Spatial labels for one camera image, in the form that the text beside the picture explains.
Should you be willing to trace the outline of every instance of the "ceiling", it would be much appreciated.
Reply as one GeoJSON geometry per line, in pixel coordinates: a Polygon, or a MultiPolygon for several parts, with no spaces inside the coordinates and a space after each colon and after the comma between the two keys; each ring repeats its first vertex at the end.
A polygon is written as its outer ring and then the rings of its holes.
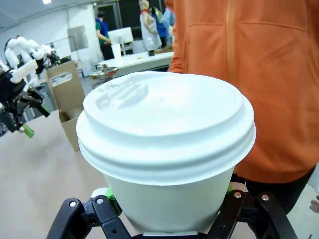
{"type": "Polygon", "coordinates": [[[51,0],[43,4],[42,0],[2,0],[0,6],[0,29],[4,30],[12,25],[34,17],[37,14],[53,11],[63,6],[76,5],[90,0],[51,0]]]}

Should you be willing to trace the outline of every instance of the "green shirt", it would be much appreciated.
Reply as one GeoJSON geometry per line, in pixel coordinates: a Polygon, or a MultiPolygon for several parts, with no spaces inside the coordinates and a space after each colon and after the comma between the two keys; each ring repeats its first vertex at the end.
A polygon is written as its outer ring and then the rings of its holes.
{"type": "MultiPolygon", "coordinates": [[[[95,23],[95,29],[102,31],[102,27],[101,27],[101,24],[99,22],[95,23]]],[[[100,44],[104,44],[104,42],[105,42],[105,40],[102,40],[102,39],[99,38],[99,43],[100,44]]]]}

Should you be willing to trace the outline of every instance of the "jacket zipper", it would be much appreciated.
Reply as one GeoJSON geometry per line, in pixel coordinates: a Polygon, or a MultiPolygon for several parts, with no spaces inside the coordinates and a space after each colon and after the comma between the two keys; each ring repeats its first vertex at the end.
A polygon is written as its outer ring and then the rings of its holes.
{"type": "Polygon", "coordinates": [[[226,12],[226,38],[227,38],[227,62],[229,82],[237,84],[237,73],[235,64],[235,36],[234,36],[234,0],[227,0],[226,12]]]}

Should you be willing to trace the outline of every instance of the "person in green shirt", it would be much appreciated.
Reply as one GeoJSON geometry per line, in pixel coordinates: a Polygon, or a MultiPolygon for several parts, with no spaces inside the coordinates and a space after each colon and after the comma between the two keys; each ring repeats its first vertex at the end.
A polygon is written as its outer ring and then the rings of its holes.
{"type": "Polygon", "coordinates": [[[104,60],[113,59],[113,51],[111,48],[111,40],[108,34],[108,25],[103,21],[105,13],[98,12],[98,17],[95,20],[96,35],[99,38],[100,48],[104,57],[104,60]]]}

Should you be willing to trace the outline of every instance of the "white wall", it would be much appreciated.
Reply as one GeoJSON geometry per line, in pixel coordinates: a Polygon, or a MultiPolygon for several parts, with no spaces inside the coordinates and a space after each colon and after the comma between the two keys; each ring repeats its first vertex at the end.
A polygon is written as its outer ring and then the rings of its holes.
{"type": "MultiPolygon", "coordinates": [[[[88,48],[78,50],[81,61],[87,63],[88,68],[92,62],[98,61],[100,52],[99,41],[95,31],[95,19],[92,5],[72,7],[69,9],[70,27],[85,26],[88,48]]],[[[21,35],[26,39],[33,39],[39,44],[46,44],[67,37],[67,13],[60,10],[45,16],[27,21],[0,33],[0,57],[4,59],[4,45],[8,39],[21,35]]],[[[60,57],[71,55],[77,60],[76,52],[70,51],[68,39],[57,43],[56,50],[60,57]]]]}

